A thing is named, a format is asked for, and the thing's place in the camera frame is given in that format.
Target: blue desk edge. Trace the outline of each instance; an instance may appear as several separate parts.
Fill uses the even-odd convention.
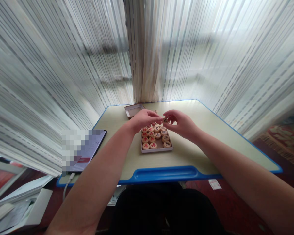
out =
[[[96,122],[95,126],[101,119],[102,115]],[[233,127],[227,124],[223,119],[221,119],[226,125],[228,125],[232,130],[234,130],[237,134],[239,134],[242,138],[244,138],[247,142],[249,142],[254,148],[256,148],[259,152],[261,152],[264,156],[266,156],[270,161],[272,161],[277,167],[278,170],[271,171],[274,174],[282,173],[282,168],[275,163],[271,158],[269,158],[266,154],[264,154],[260,149],[258,149],[255,145],[253,145],[248,139],[242,136],[239,132],[237,132]],[[62,175],[57,180],[57,187],[65,187],[66,184],[60,184],[60,179]],[[175,182],[175,181],[188,181],[188,180],[207,180],[207,179],[221,179],[223,178],[221,174],[214,174],[214,175],[204,175],[200,173],[194,166],[174,166],[174,167],[158,167],[158,168],[145,168],[145,169],[137,169],[134,171],[133,176],[128,180],[120,180],[119,184],[140,184],[140,183],[162,183],[162,182]]]

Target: desk surface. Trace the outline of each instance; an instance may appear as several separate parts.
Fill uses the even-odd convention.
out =
[[[94,126],[94,129],[108,131],[102,146],[128,121],[124,111],[125,106],[108,107]],[[189,115],[203,131],[254,160],[269,171],[273,173],[282,172],[279,165],[254,147],[198,100],[145,103],[144,107],[150,110],[158,110],[160,116],[170,109],[180,110]],[[137,133],[129,149],[119,184],[215,179],[221,177],[207,156],[195,144],[172,131],[170,131],[170,137],[174,146],[173,151],[142,154],[140,151],[141,136],[140,133]]]

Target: white cable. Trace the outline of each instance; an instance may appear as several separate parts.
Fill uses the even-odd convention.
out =
[[[62,201],[64,201],[64,199],[65,199],[65,192],[66,192],[66,189],[67,189],[69,183],[71,182],[71,180],[73,179],[74,176],[75,176],[75,173],[72,173],[72,174],[70,175],[70,177],[69,177],[69,179],[68,179],[68,181],[67,181],[67,183],[66,183],[66,185],[65,185],[65,187],[64,187]]]

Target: black pants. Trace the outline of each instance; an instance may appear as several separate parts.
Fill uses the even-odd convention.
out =
[[[209,199],[177,183],[141,184],[120,195],[110,234],[161,234],[165,215],[171,234],[226,234]]]

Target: cardboard box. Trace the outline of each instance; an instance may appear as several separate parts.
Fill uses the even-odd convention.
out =
[[[42,188],[39,193],[31,195],[26,199],[36,199],[35,203],[25,212],[22,220],[12,228],[3,231],[1,234],[12,233],[16,230],[21,231],[40,224],[43,214],[47,208],[52,190]]]
[[[124,108],[125,108],[125,112],[126,112],[128,119],[131,119],[139,111],[141,111],[142,109],[145,109],[145,107],[143,106],[142,103],[133,104],[130,106],[125,106]]]
[[[140,131],[140,149],[141,149],[141,153],[151,153],[151,152],[163,152],[163,151],[172,151],[173,150],[173,143],[170,137],[170,142],[171,142],[171,147],[169,148],[164,148],[163,147],[163,142],[162,142],[162,138],[160,139],[156,139],[155,143],[157,144],[157,148],[156,149],[143,149],[143,142],[141,141],[143,138],[141,136],[142,131]]]

